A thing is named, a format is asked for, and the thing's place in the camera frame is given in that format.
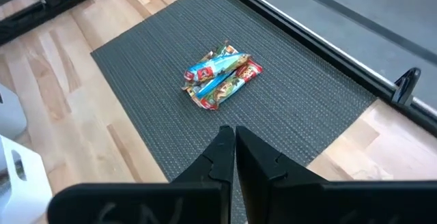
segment white object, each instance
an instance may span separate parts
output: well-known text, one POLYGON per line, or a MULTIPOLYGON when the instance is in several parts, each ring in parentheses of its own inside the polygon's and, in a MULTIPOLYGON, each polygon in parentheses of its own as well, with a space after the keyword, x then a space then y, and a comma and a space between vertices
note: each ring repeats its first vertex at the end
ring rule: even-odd
POLYGON ((0 135, 15 139, 26 126, 26 116, 18 96, 0 84, 0 135))
POLYGON ((7 169, 10 187, 0 191, 0 224, 30 224, 46 211, 52 191, 41 156, 0 135, 0 171, 7 169), (24 173, 17 172, 21 160, 24 173))

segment textured rubber mat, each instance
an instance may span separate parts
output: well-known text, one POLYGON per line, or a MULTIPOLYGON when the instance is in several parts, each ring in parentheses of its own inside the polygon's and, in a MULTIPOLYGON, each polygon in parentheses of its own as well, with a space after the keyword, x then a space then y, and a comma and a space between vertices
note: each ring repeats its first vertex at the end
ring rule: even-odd
MULTIPOLYGON (((306 165, 375 100, 237 0, 178 0, 92 55, 169 180, 223 124, 244 125, 306 165), (264 72, 206 111, 180 89, 184 70, 224 40, 264 72)), ((232 220, 243 224, 234 182, 232 220)))

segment black bracket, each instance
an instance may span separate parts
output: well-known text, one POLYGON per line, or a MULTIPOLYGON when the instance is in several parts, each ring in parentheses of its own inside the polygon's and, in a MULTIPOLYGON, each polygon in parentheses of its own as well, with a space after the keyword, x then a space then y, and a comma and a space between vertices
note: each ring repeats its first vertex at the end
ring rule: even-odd
POLYGON ((412 102, 412 91, 416 87, 421 76, 421 69, 411 68, 395 81, 397 89, 391 96, 391 102, 402 106, 410 106, 412 102))

